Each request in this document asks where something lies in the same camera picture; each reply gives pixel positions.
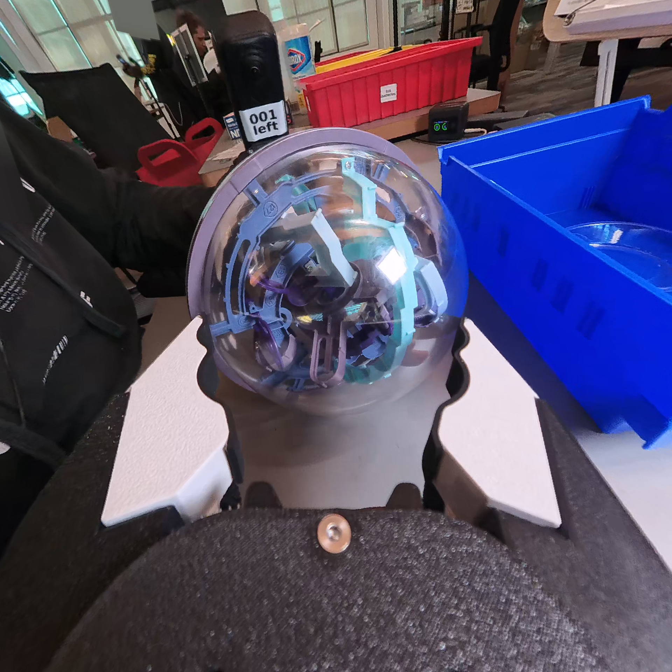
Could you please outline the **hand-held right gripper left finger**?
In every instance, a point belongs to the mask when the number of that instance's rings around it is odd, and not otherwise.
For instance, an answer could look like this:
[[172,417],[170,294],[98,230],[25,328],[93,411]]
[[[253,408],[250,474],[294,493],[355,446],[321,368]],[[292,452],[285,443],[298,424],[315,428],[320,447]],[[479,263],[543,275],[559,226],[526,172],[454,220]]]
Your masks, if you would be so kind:
[[169,507],[186,523],[221,510],[234,482],[226,449],[235,434],[204,390],[203,327],[201,316],[191,320],[130,387],[102,525]]

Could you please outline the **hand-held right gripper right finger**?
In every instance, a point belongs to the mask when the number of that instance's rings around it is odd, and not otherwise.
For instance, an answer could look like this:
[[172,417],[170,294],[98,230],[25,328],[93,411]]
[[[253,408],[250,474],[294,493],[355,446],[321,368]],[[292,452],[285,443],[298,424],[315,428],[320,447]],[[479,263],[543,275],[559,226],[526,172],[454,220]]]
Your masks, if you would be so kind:
[[538,396],[468,318],[456,335],[432,439],[433,483],[453,518],[477,524],[490,510],[542,527],[561,515],[538,412]]

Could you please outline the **blue plastic bin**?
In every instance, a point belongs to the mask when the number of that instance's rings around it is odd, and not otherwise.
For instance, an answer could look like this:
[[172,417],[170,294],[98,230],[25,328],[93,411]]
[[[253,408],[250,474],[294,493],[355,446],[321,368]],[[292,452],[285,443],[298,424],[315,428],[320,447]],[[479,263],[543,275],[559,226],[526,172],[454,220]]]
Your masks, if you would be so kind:
[[671,442],[671,293],[570,233],[671,231],[671,108],[649,96],[439,147],[483,288],[604,433]]

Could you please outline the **clear plastic maze ball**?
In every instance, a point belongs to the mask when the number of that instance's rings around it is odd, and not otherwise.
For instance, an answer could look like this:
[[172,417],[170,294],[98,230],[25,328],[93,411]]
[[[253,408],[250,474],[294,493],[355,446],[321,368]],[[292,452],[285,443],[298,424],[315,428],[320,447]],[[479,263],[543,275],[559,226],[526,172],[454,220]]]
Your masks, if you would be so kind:
[[191,242],[187,290],[221,374],[334,415],[429,377],[464,315],[468,267],[454,217],[399,147],[317,128],[232,168]]

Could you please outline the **person's left forearm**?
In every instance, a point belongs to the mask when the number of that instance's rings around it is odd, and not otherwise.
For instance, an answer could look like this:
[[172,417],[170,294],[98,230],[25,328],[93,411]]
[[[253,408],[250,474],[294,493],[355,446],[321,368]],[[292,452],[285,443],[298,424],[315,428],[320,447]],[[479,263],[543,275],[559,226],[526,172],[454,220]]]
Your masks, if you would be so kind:
[[214,187],[160,187],[99,169],[4,101],[1,125],[20,177],[111,266],[139,272],[143,296],[186,295],[191,240]]

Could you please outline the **clear plastic ball stand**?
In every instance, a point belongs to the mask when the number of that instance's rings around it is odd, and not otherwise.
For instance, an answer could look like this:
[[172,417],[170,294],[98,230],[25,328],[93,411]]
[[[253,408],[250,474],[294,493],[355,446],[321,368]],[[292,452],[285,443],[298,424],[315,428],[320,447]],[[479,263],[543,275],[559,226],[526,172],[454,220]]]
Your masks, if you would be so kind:
[[659,290],[671,293],[671,231],[615,221],[576,224],[567,230]]

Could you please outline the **white wipes canister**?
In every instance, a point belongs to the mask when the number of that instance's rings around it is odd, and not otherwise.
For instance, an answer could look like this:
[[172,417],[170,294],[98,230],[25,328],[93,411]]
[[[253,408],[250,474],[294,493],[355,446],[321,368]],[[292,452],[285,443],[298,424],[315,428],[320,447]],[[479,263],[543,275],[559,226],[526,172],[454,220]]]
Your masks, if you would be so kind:
[[307,23],[296,23],[282,28],[279,33],[281,53],[285,58],[293,81],[316,74],[310,27]]

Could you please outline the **yellow plastic bin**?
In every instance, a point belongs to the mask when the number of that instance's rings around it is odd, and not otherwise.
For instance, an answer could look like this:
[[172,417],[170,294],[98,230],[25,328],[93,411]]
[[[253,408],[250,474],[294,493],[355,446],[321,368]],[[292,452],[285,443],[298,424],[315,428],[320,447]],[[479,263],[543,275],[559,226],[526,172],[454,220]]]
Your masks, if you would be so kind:
[[352,52],[348,54],[338,54],[330,56],[329,58],[322,58],[316,64],[316,72],[329,72],[338,68],[348,67],[352,64],[363,63],[366,61],[371,61],[375,58],[379,58],[383,55],[387,55],[393,52],[392,47],[379,48],[375,50],[362,50],[358,52]]

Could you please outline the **red plastic bin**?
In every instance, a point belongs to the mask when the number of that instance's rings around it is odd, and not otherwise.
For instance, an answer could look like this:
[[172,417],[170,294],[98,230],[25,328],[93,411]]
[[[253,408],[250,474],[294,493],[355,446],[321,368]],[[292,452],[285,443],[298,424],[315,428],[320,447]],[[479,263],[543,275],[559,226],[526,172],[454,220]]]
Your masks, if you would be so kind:
[[315,128],[353,128],[466,96],[483,38],[414,46],[300,81]]

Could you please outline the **black backpack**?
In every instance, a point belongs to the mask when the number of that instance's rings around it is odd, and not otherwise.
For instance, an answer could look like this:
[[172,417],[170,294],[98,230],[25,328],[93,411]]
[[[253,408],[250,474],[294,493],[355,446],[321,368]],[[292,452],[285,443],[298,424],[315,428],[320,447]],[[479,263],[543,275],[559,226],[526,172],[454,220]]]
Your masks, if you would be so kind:
[[140,363],[137,314],[109,263],[1,130],[1,552]]

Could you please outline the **black digital timer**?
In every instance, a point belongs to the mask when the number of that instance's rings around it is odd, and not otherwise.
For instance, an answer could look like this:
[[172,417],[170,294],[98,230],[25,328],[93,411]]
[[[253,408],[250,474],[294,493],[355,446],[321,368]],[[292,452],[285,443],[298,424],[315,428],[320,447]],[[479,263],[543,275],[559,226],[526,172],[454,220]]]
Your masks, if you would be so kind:
[[446,102],[432,106],[427,115],[427,140],[445,145],[463,138],[468,120],[468,102]]

